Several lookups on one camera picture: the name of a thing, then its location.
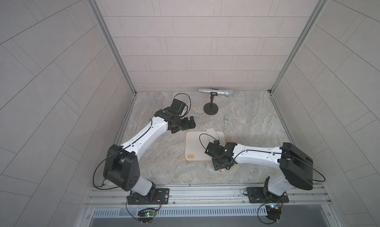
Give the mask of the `white cutting board tan rim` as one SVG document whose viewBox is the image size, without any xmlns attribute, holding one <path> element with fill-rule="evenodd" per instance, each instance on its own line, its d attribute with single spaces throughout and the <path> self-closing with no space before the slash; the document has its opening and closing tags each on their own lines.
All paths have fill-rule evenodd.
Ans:
<svg viewBox="0 0 380 227">
<path fill-rule="evenodd" d="M 187 132 L 185 138 L 185 159 L 189 162 L 211 162 L 205 149 L 209 143 L 206 131 Z"/>
</svg>

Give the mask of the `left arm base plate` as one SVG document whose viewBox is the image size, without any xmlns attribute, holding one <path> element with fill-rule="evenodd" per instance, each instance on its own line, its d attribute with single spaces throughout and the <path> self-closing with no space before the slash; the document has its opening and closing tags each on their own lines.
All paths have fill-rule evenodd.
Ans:
<svg viewBox="0 0 380 227">
<path fill-rule="evenodd" d="M 169 188 L 155 188 L 148 195 L 141 195 L 137 192 L 131 192 L 128 196 L 128 205 L 166 205 L 170 194 Z"/>
</svg>

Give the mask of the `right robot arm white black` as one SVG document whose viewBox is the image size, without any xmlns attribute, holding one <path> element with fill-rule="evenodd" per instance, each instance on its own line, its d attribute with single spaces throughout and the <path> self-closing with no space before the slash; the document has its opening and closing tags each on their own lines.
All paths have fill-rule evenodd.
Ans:
<svg viewBox="0 0 380 227">
<path fill-rule="evenodd" d="M 219 141 L 209 142 L 205 148 L 211 157 L 214 170 L 229 170 L 235 164 L 257 164 L 279 170 L 276 176 L 268 176 L 262 194 L 265 199 L 276 201 L 292 188 L 313 189 L 313 159 L 291 143 L 280 147 L 251 147 L 228 142 L 221 146 Z"/>
</svg>

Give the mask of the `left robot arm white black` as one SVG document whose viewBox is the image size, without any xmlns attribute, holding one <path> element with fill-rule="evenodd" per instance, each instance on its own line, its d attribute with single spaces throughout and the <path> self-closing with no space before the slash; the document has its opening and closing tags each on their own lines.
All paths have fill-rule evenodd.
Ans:
<svg viewBox="0 0 380 227">
<path fill-rule="evenodd" d="M 170 108 L 160 109 L 148 124 L 129 141 L 112 145 L 105 158 L 103 177 L 124 191 L 132 191 L 147 202 L 155 199 L 154 182 L 141 176 L 139 160 L 164 133 L 191 130 L 196 127 L 193 116 L 182 118 Z"/>
</svg>

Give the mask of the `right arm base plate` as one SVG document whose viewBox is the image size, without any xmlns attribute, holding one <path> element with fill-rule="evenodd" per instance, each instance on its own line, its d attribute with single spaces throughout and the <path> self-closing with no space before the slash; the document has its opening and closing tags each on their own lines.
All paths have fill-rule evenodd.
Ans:
<svg viewBox="0 0 380 227">
<path fill-rule="evenodd" d="M 249 203 L 289 203 L 289 198 L 285 192 L 281 196 L 276 196 L 270 192 L 264 193 L 263 187 L 247 187 L 243 191 L 243 195 L 247 196 Z"/>
</svg>

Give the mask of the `white speckled cleaver knife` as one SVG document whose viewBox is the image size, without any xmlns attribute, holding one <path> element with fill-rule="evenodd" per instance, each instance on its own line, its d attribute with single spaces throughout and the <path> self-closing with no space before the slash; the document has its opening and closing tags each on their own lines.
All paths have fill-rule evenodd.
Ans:
<svg viewBox="0 0 380 227">
<path fill-rule="evenodd" d="M 206 130 L 206 134 L 207 134 L 207 137 L 209 138 L 209 142 L 213 142 L 215 140 L 219 140 L 220 145 L 223 147 L 223 151 L 220 152 L 220 156 L 219 157 L 217 157 L 216 159 L 215 158 L 211 158 L 212 163 L 213 162 L 220 162 L 222 154 L 225 151 L 225 148 L 224 148 L 224 146 L 226 144 L 225 134 L 223 132 L 217 132 L 213 128 L 207 129 Z"/>
</svg>

